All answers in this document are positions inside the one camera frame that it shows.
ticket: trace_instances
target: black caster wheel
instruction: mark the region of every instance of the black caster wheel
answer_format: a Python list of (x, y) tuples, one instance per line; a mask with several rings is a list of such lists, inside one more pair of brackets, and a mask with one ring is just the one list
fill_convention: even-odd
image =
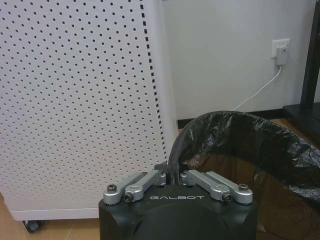
[(33, 233), (33, 232), (37, 231), (42, 225), (40, 220), (31, 220), (31, 221), (22, 221), (22, 222), (23, 222), (25, 229), (29, 233)]

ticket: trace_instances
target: plug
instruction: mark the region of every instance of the plug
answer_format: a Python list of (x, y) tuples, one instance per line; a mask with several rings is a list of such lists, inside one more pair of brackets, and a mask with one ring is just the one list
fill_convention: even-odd
[(276, 49), (275, 64), (282, 66), (288, 62), (288, 47), (280, 47)]

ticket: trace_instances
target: logo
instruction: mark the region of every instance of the logo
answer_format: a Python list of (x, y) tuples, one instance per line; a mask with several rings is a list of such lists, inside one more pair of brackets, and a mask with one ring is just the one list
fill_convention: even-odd
[(151, 196), (151, 200), (161, 200), (161, 199), (166, 199), (166, 200), (195, 200), (195, 199), (203, 199), (205, 196)]

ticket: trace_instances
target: wall outlet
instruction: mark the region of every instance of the wall outlet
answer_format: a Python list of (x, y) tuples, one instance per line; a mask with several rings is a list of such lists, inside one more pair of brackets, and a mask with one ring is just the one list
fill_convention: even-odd
[(272, 41), (272, 51), (271, 51), (271, 58), (275, 59), (277, 56), (277, 49), (280, 48), (290, 48), (290, 38), (273, 40)]

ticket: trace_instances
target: trash can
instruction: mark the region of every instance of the trash can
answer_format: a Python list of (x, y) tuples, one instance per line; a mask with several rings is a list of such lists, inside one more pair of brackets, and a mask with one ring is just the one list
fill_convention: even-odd
[(284, 127), (242, 112), (204, 114), (172, 147), (171, 184), (191, 169), (249, 185), (258, 240), (320, 239), (320, 151)]

